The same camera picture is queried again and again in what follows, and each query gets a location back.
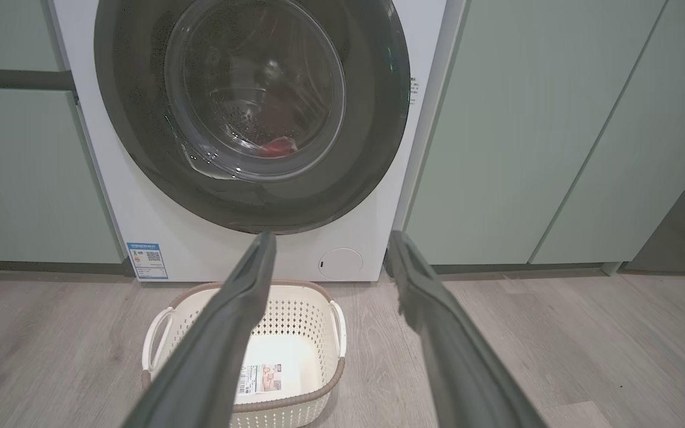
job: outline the sticker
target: sticker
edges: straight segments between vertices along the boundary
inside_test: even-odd
[[[242,366],[237,395],[253,395],[282,390],[282,365],[257,364]]]
[[[163,265],[163,255],[157,244],[135,244],[128,242],[128,256],[139,279],[168,279]]]
[[[416,80],[416,78],[411,78],[411,92],[410,92],[410,99],[409,99],[409,105],[415,105],[416,103],[416,96],[419,94],[419,82]]]

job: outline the wooden floor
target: wooden floor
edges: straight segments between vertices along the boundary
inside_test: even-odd
[[[325,286],[345,312],[348,358],[312,426],[436,426],[394,286]],[[685,426],[685,276],[447,286],[550,426]],[[0,426],[119,426],[141,393],[147,326],[182,290],[0,273]]]

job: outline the white washing machine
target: white washing machine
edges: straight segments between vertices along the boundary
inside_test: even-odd
[[[378,278],[445,0],[54,0],[141,281]]]

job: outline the cabinet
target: cabinet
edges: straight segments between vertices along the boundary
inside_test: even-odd
[[[50,1],[0,0],[0,70],[65,70]]]
[[[685,188],[685,0],[669,0],[533,263],[631,260]]]
[[[0,89],[0,260],[120,263],[70,92]]]
[[[468,5],[405,227],[429,263],[527,263],[662,5]]]

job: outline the laundry basket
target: laundry basket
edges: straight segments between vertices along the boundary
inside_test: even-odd
[[[144,388],[220,287],[220,282],[210,282],[188,290],[155,317],[142,349]],[[266,312],[250,333],[242,366],[232,428],[307,425],[319,416],[343,375],[343,311],[319,285],[272,280]]]

